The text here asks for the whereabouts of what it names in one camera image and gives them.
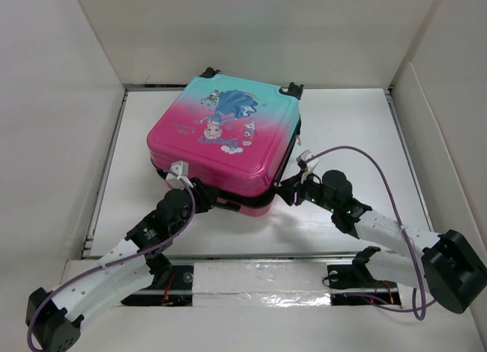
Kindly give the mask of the pink and teal suitcase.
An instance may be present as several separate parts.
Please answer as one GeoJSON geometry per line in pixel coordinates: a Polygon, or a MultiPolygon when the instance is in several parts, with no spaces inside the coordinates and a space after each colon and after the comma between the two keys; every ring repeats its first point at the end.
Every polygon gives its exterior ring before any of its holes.
{"type": "Polygon", "coordinates": [[[267,213],[301,131],[304,87],[224,75],[194,77],[147,136],[157,171],[183,161],[188,175],[219,189],[223,208],[267,213]]]}

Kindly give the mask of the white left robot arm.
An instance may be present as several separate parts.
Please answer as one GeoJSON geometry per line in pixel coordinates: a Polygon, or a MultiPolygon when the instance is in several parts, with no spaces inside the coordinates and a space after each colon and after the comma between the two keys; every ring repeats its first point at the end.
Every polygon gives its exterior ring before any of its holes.
{"type": "Polygon", "coordinates": [[[199,179],[182,179],[156,208],[138,222],[95,267],[28,298],[25,323],[31,351],[67,351],[83,329],[105,310],[134,292],[164,284],[171,263],[163,252],[195,214],[216,205],[219,191],[199,179]]]}

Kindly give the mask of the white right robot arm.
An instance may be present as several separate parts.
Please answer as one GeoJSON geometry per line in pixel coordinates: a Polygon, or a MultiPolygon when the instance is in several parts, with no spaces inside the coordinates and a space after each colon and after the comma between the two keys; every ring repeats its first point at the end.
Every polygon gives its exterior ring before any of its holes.
{"type": "Polygon", "coordinates": [[[276,192],[290,206],[308,201],[329,211],[336,229],[370,243],[352,261],[361,279],[408,285],[456,314],[486,288],[486,266],[462,233],[434,233],[386,217],[357,200],[338,170],[324,173],[320,181],[300,172],[276,192]]]}

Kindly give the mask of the metal base rail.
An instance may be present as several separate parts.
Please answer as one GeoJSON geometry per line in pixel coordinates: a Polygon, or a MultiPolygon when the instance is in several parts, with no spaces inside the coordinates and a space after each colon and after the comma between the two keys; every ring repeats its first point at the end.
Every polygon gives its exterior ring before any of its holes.
{"type": "Polygon", "coordinates": [[[224,259],[163,261],[154,274],[144,258],[108,268],[92,268],[55,288],[53,302],[67,317],[93,316],[124,306],[333,306],[364,305],[367,300],[401,304],[392,281],[334,280],[351,274],[352,264],[327,261],[224,259]]]}

